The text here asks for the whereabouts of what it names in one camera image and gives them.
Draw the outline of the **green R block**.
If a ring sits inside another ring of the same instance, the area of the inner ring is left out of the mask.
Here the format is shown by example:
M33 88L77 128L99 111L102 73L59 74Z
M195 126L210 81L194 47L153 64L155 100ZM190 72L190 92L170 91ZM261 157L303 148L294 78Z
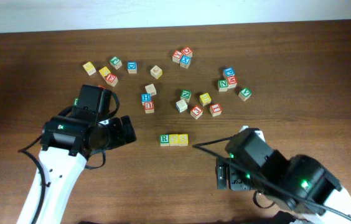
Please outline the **green R block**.
M169 140L169 135L168 134L161 134L160 135L160 146L170 146L170 140Z

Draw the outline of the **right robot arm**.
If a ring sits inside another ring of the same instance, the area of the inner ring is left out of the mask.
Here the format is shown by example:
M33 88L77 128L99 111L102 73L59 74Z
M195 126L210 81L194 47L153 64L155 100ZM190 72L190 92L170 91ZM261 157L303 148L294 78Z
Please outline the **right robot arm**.
M283 210L311 223L350 223L351 196L319 161L299 154L290 159L272 149L258 128L244 126L216 160L218 189L253 190Z

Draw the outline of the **yellow S block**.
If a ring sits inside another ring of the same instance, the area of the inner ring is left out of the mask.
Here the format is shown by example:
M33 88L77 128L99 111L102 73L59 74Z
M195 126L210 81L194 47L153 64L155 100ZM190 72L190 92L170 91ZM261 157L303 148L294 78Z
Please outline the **yellow S block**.
M179 145L179 135L178 134L170 134L169 135L169 145L170 146L178 146Z

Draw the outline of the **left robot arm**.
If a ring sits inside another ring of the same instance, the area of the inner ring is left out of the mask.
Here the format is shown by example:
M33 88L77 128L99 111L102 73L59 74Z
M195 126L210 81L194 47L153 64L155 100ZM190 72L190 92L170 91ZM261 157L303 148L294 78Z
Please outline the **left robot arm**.
M60 223L78 177L91 169L89 158L136 141L129 116L116 117L111 102L120 105L116 93L83 85L74 104L44 124L38 157L20 149L37 170L18 223Z

